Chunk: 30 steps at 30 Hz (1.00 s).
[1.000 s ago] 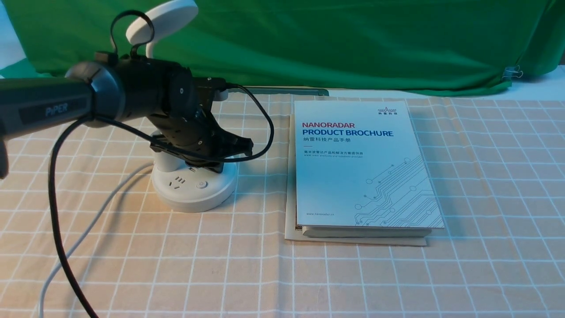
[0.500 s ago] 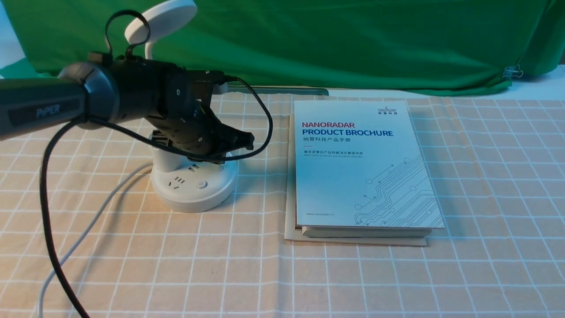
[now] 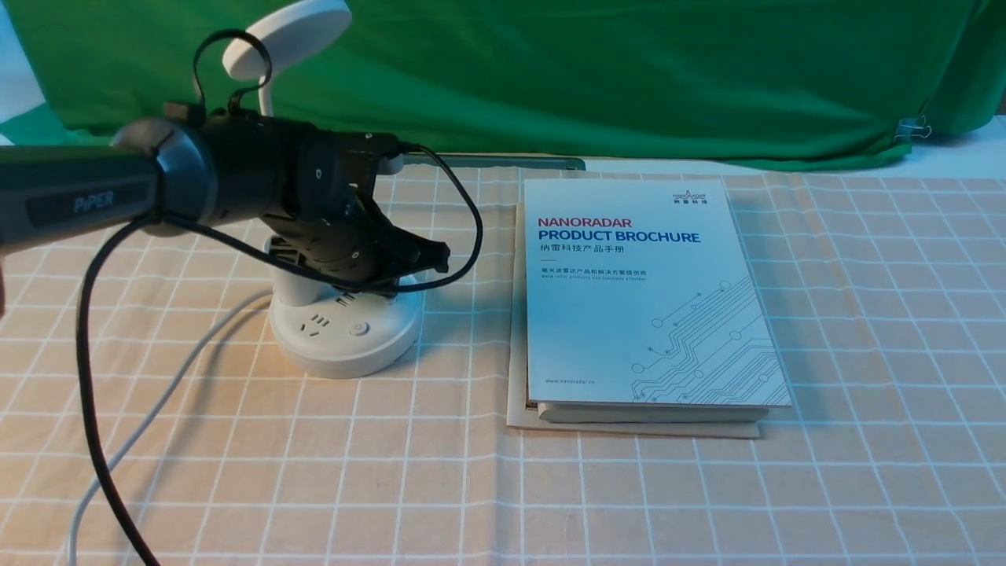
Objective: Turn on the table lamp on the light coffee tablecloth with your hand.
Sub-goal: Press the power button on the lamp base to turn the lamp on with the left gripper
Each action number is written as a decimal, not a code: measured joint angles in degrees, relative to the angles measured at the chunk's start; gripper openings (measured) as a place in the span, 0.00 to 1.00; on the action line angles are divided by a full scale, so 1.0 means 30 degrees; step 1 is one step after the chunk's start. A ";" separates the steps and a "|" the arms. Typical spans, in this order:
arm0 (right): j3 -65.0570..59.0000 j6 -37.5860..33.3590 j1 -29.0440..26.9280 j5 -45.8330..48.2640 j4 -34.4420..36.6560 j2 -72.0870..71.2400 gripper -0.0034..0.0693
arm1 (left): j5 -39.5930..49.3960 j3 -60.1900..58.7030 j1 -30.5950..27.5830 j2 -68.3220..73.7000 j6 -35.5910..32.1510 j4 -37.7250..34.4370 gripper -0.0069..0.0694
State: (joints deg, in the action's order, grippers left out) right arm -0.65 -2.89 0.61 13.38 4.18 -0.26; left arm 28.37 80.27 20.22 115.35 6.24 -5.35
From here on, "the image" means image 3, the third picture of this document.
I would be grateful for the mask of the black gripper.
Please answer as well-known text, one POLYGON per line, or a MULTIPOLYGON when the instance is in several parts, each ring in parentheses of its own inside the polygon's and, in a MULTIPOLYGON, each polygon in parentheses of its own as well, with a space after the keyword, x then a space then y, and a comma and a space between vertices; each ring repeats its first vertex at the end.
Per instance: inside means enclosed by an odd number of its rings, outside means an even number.
POLYGON ((392 134, 304 134, 288 154, 281 203, 263 222, 299 253, 299 267, 345 292, 398 295, 403 276, 395 268, 402 274, 448 273, 445 241, 391 226, 375 204, 381 162, 399 154, 400 141, 392 134))

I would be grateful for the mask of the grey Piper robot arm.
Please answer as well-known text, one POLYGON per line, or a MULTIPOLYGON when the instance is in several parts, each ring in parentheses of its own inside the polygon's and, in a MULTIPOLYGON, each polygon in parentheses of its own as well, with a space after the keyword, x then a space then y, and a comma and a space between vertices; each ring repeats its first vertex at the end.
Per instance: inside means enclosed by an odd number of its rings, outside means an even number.
POLYGON ((448 244, 393 226, 373 197, 381 162, 412 150, 252 112, 138 119, 108 146, 5 147, 2 254, 130 223, 198 233, 347 292, 417 292, 403 279, 448 272, 448 244))

